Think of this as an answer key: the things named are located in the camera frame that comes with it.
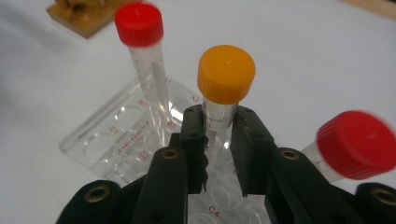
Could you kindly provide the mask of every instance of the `wooden block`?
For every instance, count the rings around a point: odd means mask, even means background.
[[[396,2],[391,0],[342,0],[352,6],[361,7],[387,18],[396,20]]]
[[[75,33],[89,38],[113,21],[114,13],[124,4],[142,0],[55,0],[47,8],[53,20]]]

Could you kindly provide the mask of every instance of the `red screw cap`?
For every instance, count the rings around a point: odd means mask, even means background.
[[[347,111],[318,130],[318,150],[340,175],[365,179],[393,169],[396,138],[390,128],[361,111]]]
[[[122,43],[147,47],[163,37],[163,18],[158,8],[144,3],[121,7],[114,18]]]

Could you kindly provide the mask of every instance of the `centrifuge tube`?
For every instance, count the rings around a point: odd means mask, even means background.
[[[248,94],[256,68],[244,50],[230,45],[208,49],[198,68],[198,88],[204,96],[208,157],[216,158],[233,122],[238,103]]]
[[[380,119],[352,110],[323,124],[302,152],[329,182],[365,179],[395,167],[396,138]]]
[[[120,40],[131,53],[140,87],[148,101],[153,126],[164,140],[172,129],[161,39],[163,19],[158,8],[143,3],[121,7],[115,15]]]

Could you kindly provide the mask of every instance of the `white table surface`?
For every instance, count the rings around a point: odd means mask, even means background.
[[[240,105],[280,147],[302,149],[342,111],[396,127],[396,21],[335,0],[153,0],[163,13],[169,77],[198,92],[197,64],[215,45],[254,58]],[[114,23],[86,40],[53,21],[50,0],[0,0],[0,223],[54,223],[97,179],[59,143],[135,76]],[[370,178],[396,188],[396,172]],[[338,187],[354,192],[361,181]]]

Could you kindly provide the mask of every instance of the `orange screw cap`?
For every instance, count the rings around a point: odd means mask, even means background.
[[[253,59],[230,45],[208,49],[198,67],[198,88],[202,95],[220,105],[233,105],[248,94],[256,74]]]

